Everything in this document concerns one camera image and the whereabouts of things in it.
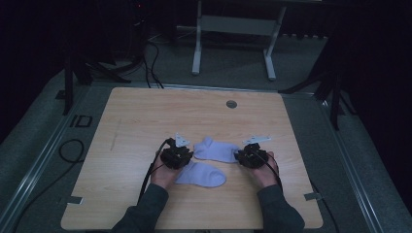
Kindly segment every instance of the tripod leg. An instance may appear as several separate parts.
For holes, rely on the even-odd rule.
[[[92,59],[80,55],[80,58],[86,62],[87,64],[89,64],[90,66],[92,66],[94,69],[98,70],[99,72],[101,72],[103,75],[112,78],[115,82],[118,83],[131,83],[131,81],[129,80],[125,80],[124,78],[116,75],[115,73],[113,73],[112,71],[106,69],[106,67],[100,65],[98,62],[93,61]]]
[[[283,89],[283,90],[278,90],[278,93],[283,93],[283,94],[292,94],[295,93],[297,91],[299,91],[301,88],[308,86],[314,82],[317,81],[321,81],[324,78],[326,78],[328,76],[329,72],[323,72],[322,74],[320,74],[319,76],[315,77],[315,78],[308,78],[306,81],[302,82],[302,83],[298,83],[297,85],[294,85],[288,89]]]
[[[315,91],[314,96],[317,100],[326,100],[335,84],[334,74],[330,74],[329,79],[324,79]]]
[[[90,85],[93,82],[93,78],[90,74],[90,68],[78,55],[72,55],[70,63],[79,84]]]
[[[337,114],[339,112],[339,97],[340,97],[340,85],[342,83],[342,73],[336,74],[335,86],[333,88],[332,95],[332,106],[330,110],[330,122],[332,123],[335,130],[339,130],[337,124]]]
[[[66,116],[73,105],[73,70],[70,56],[64,61],[64,89],[63,115]]]

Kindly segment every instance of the black cable on floor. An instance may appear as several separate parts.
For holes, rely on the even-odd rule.
[[[158,79],[157,75],[155,74],[155,62],[157,60],[158,54],[159,54],[159,50],[158,50],[158,46],[155,45],[152,42],[148,42],[148,45],[153,46],[156,49],[156,54],[154,56],[154,61],[152,62],[152,66],[149,67],[148,65],[148,61],[146,60],[146,57],[143,57],[143,63],[145,64],[145,77],[146,77],[146,83],[148,84],[149,88],[151,87],[151,84],[149,82],[149,72],[152,75],[152,78],[154,79],[154,82],[156,83],[158,88],[164,88],[163,84],[161,83],[161,81]]]
[[[315,189],[315,191],[316,191],[317,193],[320,193],[319,190],[318,190],[318,188],[317,188],[317,187],[315,186],[315,184],[312,182],[312,180],[309,179],[309,181],[310,181],[310,184],[311,184],[311,185],[313,186],[313,188]],[[333,216],[333,214],[332,214],[332,211],[331,211],[330,208],[329,208],[329,205],[327,204],[325,198],[322,198],[321,200],[322,200],[322,202],[324,203],[324,205],[325,205],[325,207],[326,207],[326,209],[327,209],[327,212],[328,212],[329,215],[330,215],[330,218],[332,219],[332,222],[333,222],[333,225],[334,225],[334,227],[335,227],[336,233],[339,233],[339,232],[340,232],[340,231],[339,231],[339,227],[337,226],[336,219],[334,218],[334,216]]]
[[[78,155],[78,157],[76,158],[76,160],[70,160],[68,158],[65,158],[62,154],[62,149],[65,145],[72,143],[72,142],[77,142],[81,145],[81,151]],[[62,145],[60,145],[60,148],[58,149],[58,155],[60,156],[61,159],[63,159],[64,161],[71,163],[72,165],[63,173],[61,174],[57,179],[55,179],[51,184],[49,184],[47,187],[45,187],[39,194],[37,194],[33,200],[31,200],[23,209],[23,211],[21,212],[21,214],[19,215],[17,222],[15,223],[15,227],[13,229],[13,232],[17,232],[17,228],[18,228],[18,224],[20,223],[21,219],[23,218],[24,214],[27,212],[27,210],[30,208],[30,206],[37,200],[39,199],[39,197],[41,197],[46,191],[49,190],[49,188],[51,188],[55,183],[57,183],[58,181],[60,181],[60,179],[62,179],[67,173],[69,173],[74,166],[76,166],[76,164],[78,163],[82,163],[84,162],[82,158],[83,153],[85,151],[85,145],[83,144],[82,141],[80,141],[79,139],[71,139],[68,140],[66,142],[64,142]]]

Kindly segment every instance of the dark background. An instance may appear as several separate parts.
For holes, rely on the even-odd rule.
[[[62,70],[68,54],[82,52],[113,63],[117,55],[128,51],[123,45],[129,41],[131,22],[149,23],[171,40],[175,39],[177,24],[195,25],[196,1],[140,3],[143,8],[136,10],[134,4],[132,11],[126,0],[2,1],[0,142],[49,79]],[[328,37],[315,67],[317,72],[330,67],[348,47],[352,49],[345,63],[343,87],[411,211],[412,6],[406,0],[371,1],[364,9],[352,12],[347,7],[326,6],[330,3],[346,5],[348,1],[290,4],[281,33],[298,38]],[[219,3],[209,6],[205,11],[218,14],[222,9]],[[236,3],[227,5],[225,12],[274,17],[271,8],[242,8]],[[140,27],[133,33],[136,46],[131,55],[142,52],[147,31]]]

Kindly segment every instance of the metal bar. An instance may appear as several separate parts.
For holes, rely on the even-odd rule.
[[[363,187],[363,184],[361,183],[361,179],[358,175],[358,172],[354,166],[354,163],[352,162],[352,159],[345,147],[345,144],[343,142],[343,139],[339,133],[339,131],[336,131],[333,128],[333,125],[329,121],[328,117],[328,106],[320,103],[320,108],[323,117],[327,122],[327,126],[329,127],[330,131],[332,132],[333,138],[337,143],[337,146],[340,150],[340,158],[342,160],[342,165],[345,169],[345,172],[348,176],[349,183],[352,186],[352,189],[355,192],[355,196],[357,197],[358,203],[360,205],[360,209],[363,213],[363,216],[365,218],[366,224],[369,227],[370,232],[384,232],[382,229],[382,226],[379,222],[378,217],[375,214],[375,211],[373,210],[372,204],[369,201],[369,197],[366,193],[366,190]]]
[[[216,16],[203,16],[201,22],[203,31],[240,33],[261,36],[272,35],[273,26],[276,24],[276,20]]]
[[[88,87],[81,87],[79,100],[83,99],[87,90]],[[12,231],[14,225],[16,224],[16,220],[19,215],[21,215],[25,202],[30,196],[30,193],[35,187],[37,181],[42,176],[54,150],[57,148],[57,145],[60,142],[65,129],[67,128],[66,126],[69,124],[69,119],[72,118],[74,112],[78,109],[79,102],[80,101],[76,101],[68,115],[64,116],[60,120],[37,159],[21,180],[20,185],[18,186],[11,201],[0,216],[0,232],[6,233]]]
[[[66,116],[70,108],[73,105],[73,69],[72,69],[72,62],[71,56],[68,56],[64,61],[64,112],[63,114]]]
[[[198,75],[200,73],[200,58],[202,56],[202,1],[197,1],[197,25],[196,25],[196,48],[194,49],[193,66],[191,68],[191,73]]]
[[[275,48],[276,40],[278,39],[279,31],[282,26],[282,21],[285,16],[285,12],[286,12],[286,7],[282,7],[281,10],[279,11],[279,15],[278,15],[278,19],[276,20],[276,23],[273,23],[272,25],[273,31],[271,33],[269,47],[263,50],[263,58],[266,64],[267,78],[270,81],[274,81],[276,79],[275,68],[273,66],[273,61],[272,61],[272,52],[273,52],[273,49]]]

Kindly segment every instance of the metal frame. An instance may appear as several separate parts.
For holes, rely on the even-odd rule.
[[[261,91],[261,92],[276,92],[276,91],[264,91],[264,90],[249,90],[249,89],[236,89],[236,88],[219,88],[219,87],[205,87],[205,86],[187,86],[187,85],[168,85],[166,88],[192,88],[192,89],[216,89],[216,90],[241,90],[241,91]],[[80,98],[86,95],[88,88],[82,88],[80,93]],[[312,93],[296,93],[296,94],[282,94],[283,98],[313,98]],[[325,117],[326,122],[328,122],[328,111],[329,107],[326,102],[320,102],[319,104],[321,112]],[[39,154],[36,161],[33,163],[30,170],[26,173],[26,176],[21,181],[16,193],[14,194],[12,200],[9,202],[8,206],[5,208],[0,216],[0,232],[10,232],[20,215],[25,202],[27,201],[31,191],[45,170],[52,153],[57,147],[57,144],[61,140],[63,133],[65,132],[66,126],[69,124],[69,119],[72,118],[73,114],[79,107],[79,101],[75,102],[72,111],[68,116],[65,116],[60,123],[57,125],[53,134],[51,135],[48,142],[45,144],[44,149],[41,154]],[[346,146],[336,130],[329,123],[329,130],[332,132],[335,142],[340,150],[340,156],[342,159],[343,167],[348,176],[349,182],[355,192],[357,200],[360,205],[360,209],[364,215],[366,224],[368,225],[371,232],[384,232],[380,224],[379,218],[376,216],[375,211],[370,203],[369,197],[364,189],[358,172],[350,158],[349,153],[346,150]]]
[[[200,60],[202,54],[201,35],[202,31],[216,31],[227,33],[242,33],[260,36],[270,36],[270,44],[263,50],[263,58],[266,64],[267,77],[270,81],[276,79],[273,67],[272,52],[275,47],[279,30],[285,15],[286,7],[282,7],[277,20],[251,19],[240,17],[215,17],[202,15],[202,1],[197,1],[197,25],[196,25],[196,47],[194,49],[193,66],[191,73],[200,74]]]

